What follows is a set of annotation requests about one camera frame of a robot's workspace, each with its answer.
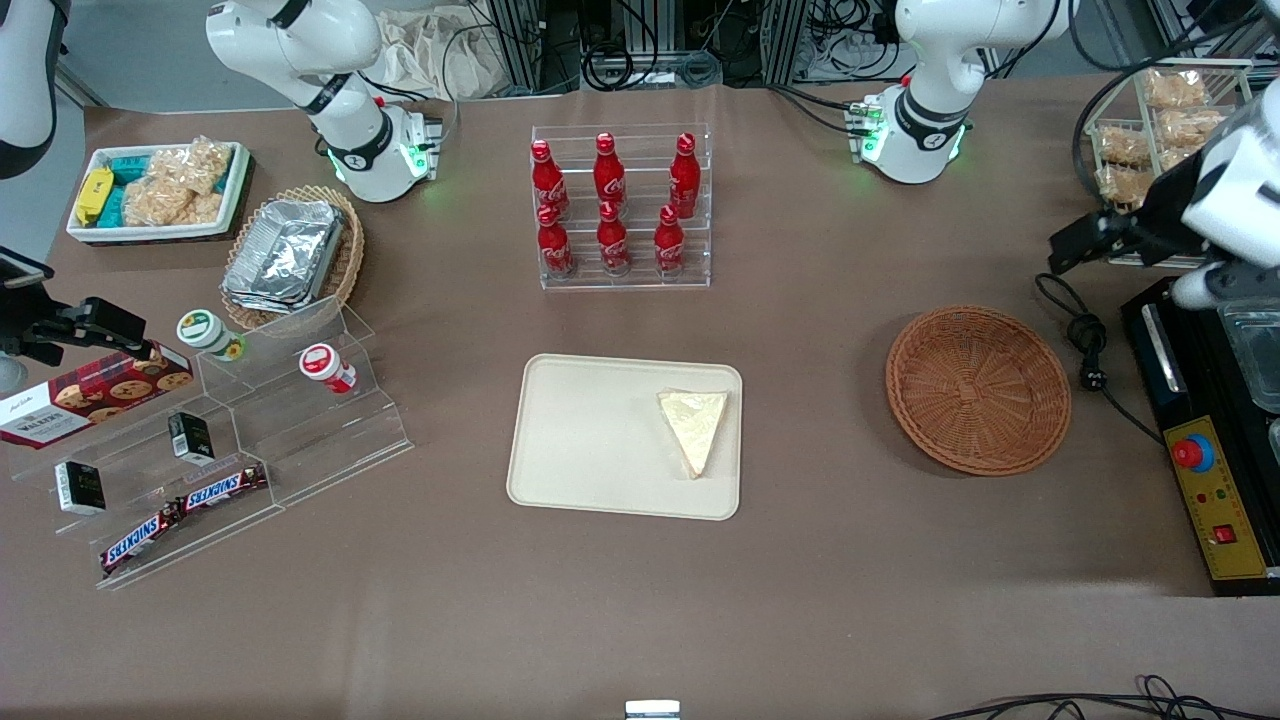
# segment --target wicker basket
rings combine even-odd
[[[329,265],[329,275],[325,278],[324,288],[320,291],[320,297],[329,297],[330,295],[337,295],[343,302],[351,297],[351,291],[356,287],[356,277],[360,274],[360,263],[365,259],[365,231],[360,225],[360,218],[356,215],[356,209],[351,206],[351,201],[342,196],[342,193],[330,190],[328,187],[315,187],[305,186],[293,190],[285,190],[280,192],[271,200],[300,200],[300,201],[315,201],[324,200],[334,208],[339,208],[346,215],[346,223],[342,228],[342,237],[339,238],[338,251],[334,254],[333,264]],[[241,246],[244,243],[244,236],[248,234],[248,228],[257,219],[259,213],[266,208],[266,202],[260,205],[257,210],[241,225],[239,234],[236,236],[236,243],[232,245],[232,251],[227,258],[227,268],[232,266],[236,261],[236,256],[239,254]],[[251,331],[270,323],[271,320],[280,318],[283,313],[269,313],[266,310],[250,310],[247,307],[241,307],[232,302],[227,293],[223,293],[223,306],[227,307],[227,314],[230,315],[232,320],[239,327]]]
[[[1030,328],[987,307],[942,307],[911,320],[893,341],[884,380],[911,441],[974,475],[1036,468],[1071,421],[1057,356]]]

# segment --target teal package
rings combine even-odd
[[[151,158],[134,155],[132,158],[115,158],[111,160],[111,173],[115,174],[116,184],[128,184],[147,172],[147,163]]]
[[[115,186],[111,188],[110,195],[106,196],[106,205],[102,206],[102,214],[97,217],[97,227],[100,228],[123,228],[124,227],[124,188]]]

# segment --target pastry in plastic bag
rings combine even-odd
[[[1116,205],[1142,205],[1155,181],[1149,170],[1124,165],[1102,165],[1097,172],[1098,191]]]
[[[211,223],[218,219],[218,210],[223,206],[223,196],[216,192],[209,195],[197,195],[191,199],[191,202],[178,213],[174,218],[173,224],[175,225],[200,225],[205,223]]]
[[[1225,119],[1212,108],[1164,110],[1156,115],[1156,137],[1164,147],[1203,147],[1213,128]]]
[[[1151,149],[1142,131],[1117,126],[1098,127],[1098,154],[1107,163],[1146,168],[1151,165]]]
[[[192,193],[168,178],[142,178],[124,186],[124,224],[169,225],[191,202]]]
[[[1160,152],[1160,169],[1162,172],[1169,172],[1174,169],[1178,163],[1190,158],[1196,154],[1197,147],[1170,147]]]
[[[197,195],[214,191],[230,163],[232,147],[197,137],[186,147],[169,147],[151,154],[147,177],[166,178]]]
[[[1149,68],[1142,74],[1147,104],[1152,108],[1194,108],[1204,105],[1204,81],[1198,70]]]

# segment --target white jar with red lid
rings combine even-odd
[[[356,387],[356,369],[343,360],[332,345],[324,342],[302,351],[298,356],[298,369],[303,375],[324,383],[339,395]]]

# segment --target brown table surface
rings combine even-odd
[[[1126,692],[1139,673],[1280,711],[1280,601],[1207,597],[1162,451],[1101,397],[1075,392],[1061,450],[1001,479],[929,460],[884,401],[891,341],[940,305],[1016,315],[1074,377],[1065,318],[1032,275],[1048,234],[1089,209],[1068,137],[1100,83],[989,83],[964,152],[922,187],[854,167],[837,133],[764,91],[466,105],[439,181],[357,204],[369,255],[352,304],[417,447],[114,593],[92,589],[83,544],[51,537],[37,491],[0,483],[0,715],[617,717],[628,698],[675,697],[691,719],[892,720]],[[530,127],[680,118],[713,123],[710,290],[544,293]],[[335,184],[298,111],[86,119],[90,147],[246,143],[251,206]],[[218,306],[227,247],[59,237],[51,291],[109,297],[173,340],[184,310]],[[1157,277],[1069,277],[1111,325],[1116,395],[1148,420],[1116,316]],[[539,352],[737,368],[737,514],[512,503],[521,370]]]

